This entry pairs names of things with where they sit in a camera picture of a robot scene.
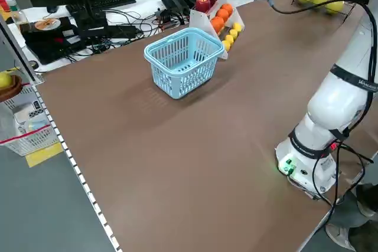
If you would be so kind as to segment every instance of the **yellow lemon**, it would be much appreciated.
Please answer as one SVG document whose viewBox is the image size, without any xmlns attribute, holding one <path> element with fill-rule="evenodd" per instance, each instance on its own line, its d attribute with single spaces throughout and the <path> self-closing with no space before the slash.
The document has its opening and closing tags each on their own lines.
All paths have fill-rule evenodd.
<svg viewBox="0 0 378 252">
<path fill-rule="evenodd" d="M 236 30 L 237 32 L 241 32 L 241 31 L 242 31 L 242 25 L 240 25 L 239 23 L 234 23 L 234 24 L 232 25 L 232 28 L 233 28 L 234 30 Z"/>
<path fill-rule="evenodd" d="M 236 30 L 231 30 L 230 31 L 230 35 L 232 35 L 232 37 L 234 38 L 234 40 L 236 40 L 236 38 L 237 38 L 237 31 Z"/>
<path fill-rule="evenodd" d="M 233 43 L 234 43 L 234 38 L 232 37 L 232 35 L 226 35 L 224 37 L 224 40 L 228 41 L 231 45 L 233 45 Z"/>
<path fill-rule="evenodd" d="M 222 41 L 222 44 L 224 45 L 224 49 L 229 52 L 231 48 L 231 43 L 229 41 Z"/>
</svg>

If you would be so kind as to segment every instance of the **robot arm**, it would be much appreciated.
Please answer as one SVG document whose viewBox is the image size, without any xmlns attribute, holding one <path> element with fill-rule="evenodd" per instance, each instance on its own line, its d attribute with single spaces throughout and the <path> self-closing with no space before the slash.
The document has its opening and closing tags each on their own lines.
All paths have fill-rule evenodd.
<svg viewBox="0 0 378 252">
<path fill-rule="evenodd" d="M 369 10 L 378 19 L 378 0 Z M 373 29 L 370 18 L 360 21 L 347 49 L 308 103 L 308 111 L 276 148 L 279 170 L 312 196 L 328 191 L 336 181 L 336 163 L 327 149 L 354 125 L 378 91 L 378 71 L 370 70 Z"/>
</svg>

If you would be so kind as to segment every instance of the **yellow paper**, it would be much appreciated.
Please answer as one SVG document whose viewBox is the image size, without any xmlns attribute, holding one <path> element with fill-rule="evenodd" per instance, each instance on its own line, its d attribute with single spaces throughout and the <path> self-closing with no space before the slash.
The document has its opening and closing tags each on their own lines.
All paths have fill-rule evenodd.
<svg viewBox="0 0 378 252">
<path fill-rule="evenodd" d="M 34 153 L 26 155 L 26 161 L 30 168 L 39 163 L 50 159 L 51 157 L 57 155 L 58 153 L 62 153 L 63 148 L 61 147 L 60 143 L 55 143 L 47 148 L 40 149 Z"/>
</svg>

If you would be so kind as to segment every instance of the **black keyboard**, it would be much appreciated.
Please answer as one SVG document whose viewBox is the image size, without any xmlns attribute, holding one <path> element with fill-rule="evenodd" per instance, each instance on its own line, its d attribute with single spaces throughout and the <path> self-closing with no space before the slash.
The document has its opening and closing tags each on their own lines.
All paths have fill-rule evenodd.
<svg viewBox="0 0 378 252">
<path fill-rule="evenodd" d="M 92 1 L 90 4 L 92 6 L 92 10 L 107 10 L 117 6 L 127 5 L 135 3 L 135 0 L 101 0 L 101 1 Z M 73 15 L 73 13 L 84 10 L 83 5 L 66 5 L 66 9 L 68 12 Z"/>
</svg>

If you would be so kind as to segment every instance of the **white basket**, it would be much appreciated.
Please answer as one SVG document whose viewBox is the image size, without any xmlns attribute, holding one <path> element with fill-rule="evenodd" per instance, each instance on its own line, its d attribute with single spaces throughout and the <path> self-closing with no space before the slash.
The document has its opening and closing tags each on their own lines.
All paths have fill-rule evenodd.
<svg viewBox="0 0 378 252">
<path fill-rule="evenodd" d="M 0 146 L 6 146 L 20 156 L 25 156 L 57 142 L 59 142 L 59 140 L 53 127 L 46 125 L 25 135 L 0 141 Z"/>
<path fill-rule="evenodd" d="M 0 103 L 2 126 L 7 125 L 9 128 L 12 128 L 14 125 L 13 108 L 35 101 L 38 101 L 38 98 L 32 86 L 26 84 L 19 94 Z M 15 133 L 7 133 L 6 136 L 0 137 L 0 146 L 6 146 L 20 156 L 28 155 L 59 142 L 51 125 L 45 125 L 24 135 L 15 136 Z"/>
</svg>

